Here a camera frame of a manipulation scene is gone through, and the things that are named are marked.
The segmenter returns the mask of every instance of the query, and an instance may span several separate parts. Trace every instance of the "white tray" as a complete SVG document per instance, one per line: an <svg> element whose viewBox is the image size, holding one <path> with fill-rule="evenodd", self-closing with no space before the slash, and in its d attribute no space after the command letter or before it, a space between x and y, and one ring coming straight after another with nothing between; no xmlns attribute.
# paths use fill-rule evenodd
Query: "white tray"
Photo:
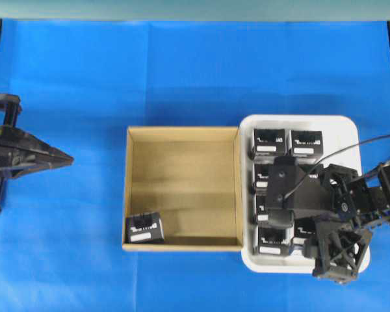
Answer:
<svg viewBox="0 0 390 312"><path fill-rule="evenodd" d="M251 222L254 215L253 196L249 193L248 187L251 183L249 172L252 170L253 161L249 158L248 151L251 148L250 142L254 128L322 131L325 156L357 143L357 127L347 117L329 115L251 115L243 119L240 124L241 187L244 212L242 260L250 270L255 272L312 273L315 260L305 258L300 250L295 251L288 257L253 253L254 233L257 226ZM358 147L323 162L324 166L331 163L354 168L361 174L361 158ZM359 271L364 271L369 262L370 250L368 249Z"/></svg>

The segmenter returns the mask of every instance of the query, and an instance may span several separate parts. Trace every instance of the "black box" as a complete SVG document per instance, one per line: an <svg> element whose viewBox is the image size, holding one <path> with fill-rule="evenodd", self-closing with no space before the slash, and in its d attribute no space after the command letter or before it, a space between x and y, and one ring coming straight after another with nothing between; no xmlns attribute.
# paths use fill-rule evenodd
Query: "black box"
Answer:
<svg viewBox="0 0 390 312"><path fill-rule="evenodd" d="M252 134L252 159L260 160L286 155L284 129L254 129Z"/></svg>
<svg viewBox="0 0 390 312"><path fill-rule="evenodd" d="M164 241L159 213L144 213L125 219L126 241L133 244L157 244Z"/></svg>
<svg viewBox="0 0 390 312"><path fill-rule="evenodd" d="M268 164L253 165L253 189L258 193L264 193L268 183Z"/></svg>
<svg viewBox="0 0 390 312"><path fill-rule="evenodd" d="M312 218L301 218L294 221L293 244L303 245L316 232L315 221Z"/></svg>
<svg viewBox="0 0 390 312"><path fill-rule="evenodd" d="M268 223L268 211L266 209L266 196L256 194L254 196L255 221L259 226L265 226Z"/></svg>
<svg viewBox="0 0 390 312"><path fill-rule="evenodd" d="M264 255L290 254L290 243L287 242L287 230L259 227L257 230L257 253Z"/></svg>
<svg viewBox="0 0 390 312"><path fill-rule="evenodd" d="M317 161L324 154L322 131L292 130L289 136L289 151L293 157Z"/></svg>

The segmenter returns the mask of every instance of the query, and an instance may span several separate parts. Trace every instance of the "blue cloth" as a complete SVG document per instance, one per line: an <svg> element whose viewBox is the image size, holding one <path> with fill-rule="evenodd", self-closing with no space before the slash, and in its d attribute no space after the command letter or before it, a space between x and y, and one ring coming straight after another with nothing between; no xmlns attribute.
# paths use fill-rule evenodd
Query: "blue cloth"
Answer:
<svg viewBox="0 0 390 312"><path fill-rule="evenodd" d="M340 286L256 274L240 253L121 247L128 125L238 125L249 114L342 114L390 133L387 25L5 20L0 92L18 126L72 167L9 181L0 311L390 311L390 228ZM363 171L390 139L361 148Z"/></svg>

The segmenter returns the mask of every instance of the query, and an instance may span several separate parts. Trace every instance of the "open cardboard box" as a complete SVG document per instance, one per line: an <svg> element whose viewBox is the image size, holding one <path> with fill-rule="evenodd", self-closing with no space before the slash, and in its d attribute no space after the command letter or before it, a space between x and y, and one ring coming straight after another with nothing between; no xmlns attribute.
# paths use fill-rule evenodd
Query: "open cardboard box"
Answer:
<svg viewBox="0 0 390 312"><path fill-rule="evenodd" d="M129 127L123 249L240 251L236 127ZM159 212L164 244L128 244L125 218Z"/></svg>

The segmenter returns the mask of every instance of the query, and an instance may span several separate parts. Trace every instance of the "screw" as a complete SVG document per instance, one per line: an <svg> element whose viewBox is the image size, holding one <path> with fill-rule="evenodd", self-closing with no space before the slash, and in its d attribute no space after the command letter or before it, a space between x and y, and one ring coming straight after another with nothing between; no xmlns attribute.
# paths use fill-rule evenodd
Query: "screw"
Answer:
<svg viewBox="0 0 390 312"><path fill-rule="evenodd" d="M341 209L346 213L348 211L348 205L346 203L342 203Z"/></svg>

